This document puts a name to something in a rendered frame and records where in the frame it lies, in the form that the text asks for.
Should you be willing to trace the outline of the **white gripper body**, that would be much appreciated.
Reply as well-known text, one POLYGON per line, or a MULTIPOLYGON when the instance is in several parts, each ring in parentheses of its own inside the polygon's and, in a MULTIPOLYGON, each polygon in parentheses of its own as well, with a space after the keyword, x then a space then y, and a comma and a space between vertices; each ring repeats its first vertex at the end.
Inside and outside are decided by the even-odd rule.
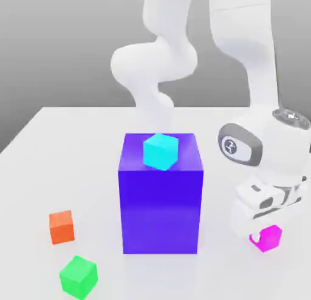
POLYGON ((230 225, 235 235, 248 236, 260 232, 271 225, 284 221, 284 210, 277 210, 261 217, 253 218, 258 212, 235 199, 231 209, 230 225))

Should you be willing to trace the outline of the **small magenta cube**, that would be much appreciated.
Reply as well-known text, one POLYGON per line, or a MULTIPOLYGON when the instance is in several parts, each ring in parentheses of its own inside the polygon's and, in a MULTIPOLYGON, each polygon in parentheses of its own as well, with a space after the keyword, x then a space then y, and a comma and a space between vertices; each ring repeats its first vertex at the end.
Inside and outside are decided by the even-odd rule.
POLYGON ((272 225, 259 232, 259 238, 254 240, 253 235, 249 235, 249 241, 261 252, 265 253, 279 246, 282 236, 282 229, 277 225, 272 225))

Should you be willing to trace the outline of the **small cyan cube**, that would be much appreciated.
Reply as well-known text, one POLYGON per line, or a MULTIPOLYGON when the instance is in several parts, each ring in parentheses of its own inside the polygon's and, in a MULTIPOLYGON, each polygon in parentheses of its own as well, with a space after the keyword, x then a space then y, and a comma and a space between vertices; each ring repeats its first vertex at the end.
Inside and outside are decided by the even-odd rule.
POLYGON ((143 164, 166 171, 178 160, 179 139, 154 134, 143 142, 143 164))

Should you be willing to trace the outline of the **small green cube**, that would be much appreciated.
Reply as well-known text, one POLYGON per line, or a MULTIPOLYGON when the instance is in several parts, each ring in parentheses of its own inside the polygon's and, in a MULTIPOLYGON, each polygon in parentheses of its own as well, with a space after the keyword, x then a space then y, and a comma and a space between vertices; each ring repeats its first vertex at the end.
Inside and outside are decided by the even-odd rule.
POLYGON ((84 300, 98 282, 97 265, 81 256, 74 256, 59 276, 64 292, 84 300))

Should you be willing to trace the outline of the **small orange cube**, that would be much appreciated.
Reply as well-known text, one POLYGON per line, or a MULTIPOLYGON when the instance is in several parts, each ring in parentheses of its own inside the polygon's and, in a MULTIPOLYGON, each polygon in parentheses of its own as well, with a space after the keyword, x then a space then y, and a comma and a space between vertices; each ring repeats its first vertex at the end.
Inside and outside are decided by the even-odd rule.
POLYGON ((75 239, 71 210, 49 214, 49 229, 52 244, 61 244, 75 239))

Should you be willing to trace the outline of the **large blue box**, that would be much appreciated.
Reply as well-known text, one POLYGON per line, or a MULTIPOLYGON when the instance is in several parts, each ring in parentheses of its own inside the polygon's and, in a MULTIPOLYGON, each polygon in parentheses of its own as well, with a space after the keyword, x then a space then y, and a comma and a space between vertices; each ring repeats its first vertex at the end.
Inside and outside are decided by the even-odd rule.
POLYGON ((174 134, 178 160, 166 171, 143 163, 151 134, 125 134, 118 167, 125 254, 195 254, 203 164, 194 134, 174 134))

